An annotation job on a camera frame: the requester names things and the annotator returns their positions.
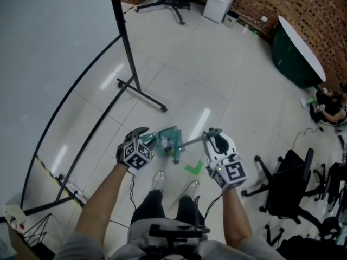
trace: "trash can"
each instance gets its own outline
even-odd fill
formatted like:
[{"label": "trash can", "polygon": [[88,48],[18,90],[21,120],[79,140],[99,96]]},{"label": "trash can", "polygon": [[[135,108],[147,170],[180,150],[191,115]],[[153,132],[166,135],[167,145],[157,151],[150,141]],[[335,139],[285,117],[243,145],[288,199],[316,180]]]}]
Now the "trash can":
[{"label": "trash can", "polygon": [[240,15],[234,11],[228,11],[224,18],[223,24],[229,28],[232,28],[236,21],[239,19]]}]

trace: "green tape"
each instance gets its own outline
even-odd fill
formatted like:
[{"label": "green tape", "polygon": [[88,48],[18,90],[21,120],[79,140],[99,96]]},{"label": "green tape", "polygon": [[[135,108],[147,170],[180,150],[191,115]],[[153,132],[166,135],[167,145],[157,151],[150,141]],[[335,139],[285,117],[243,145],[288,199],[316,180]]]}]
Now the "green tape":
[{"label": "green tape", "polygon": [[199,161],[199,163],[197,164],[197,166],[195,168],[186,165],[184,167],[184,169],[192,174],[194,174],[195,176],[198,175],[201,172],[202,167],[204,166],[204,163]]}]

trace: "sleeve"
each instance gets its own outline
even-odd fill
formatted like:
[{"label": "sleeve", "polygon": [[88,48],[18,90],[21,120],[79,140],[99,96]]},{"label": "sleeve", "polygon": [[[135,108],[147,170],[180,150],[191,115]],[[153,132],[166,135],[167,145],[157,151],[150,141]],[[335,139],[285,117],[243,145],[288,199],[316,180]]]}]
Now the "sleeve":
[{"label": "sleeve", "polygon": [[100,260],[104,259],[102,247],[91,237],[72,234],[60,248],[54,260]]},{"label": "sleeve", "polygon": [[246,238],[237,249],[257,260],[285,260],[281,254],[259,236]]}]

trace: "white sneaker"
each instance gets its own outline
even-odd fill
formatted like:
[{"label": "white sneaker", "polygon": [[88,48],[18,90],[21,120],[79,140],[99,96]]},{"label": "white sneaker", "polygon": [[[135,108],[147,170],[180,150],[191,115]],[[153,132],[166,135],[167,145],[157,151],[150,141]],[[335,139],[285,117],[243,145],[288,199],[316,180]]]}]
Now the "white sneaker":
[{"label": "white sneaker", "polygon": [[194,199],[194,196],[199,189],[200,183],[198,181],[192,181],[188,187],[185,189],[182,197],[189,196],[191,199]]},{"label": "white sneaker", "polygon": [[153,178],[152,191],[160,190],[161,192],[163,192],[164,182],[165,182],[164,172],[159,171],[156,174],[156,176],[154,176],[154,178]]}]

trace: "white backdrop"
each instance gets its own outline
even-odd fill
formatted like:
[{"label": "white backdrop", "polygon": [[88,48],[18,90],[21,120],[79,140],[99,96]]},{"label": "white backdrop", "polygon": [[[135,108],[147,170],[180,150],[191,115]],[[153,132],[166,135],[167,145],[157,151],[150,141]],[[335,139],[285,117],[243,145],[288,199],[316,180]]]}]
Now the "white backdrop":
[{"label": "white backdrop", "polygon": [[111,0],[0,0],[0,216],[59,102],[117,35]]}]

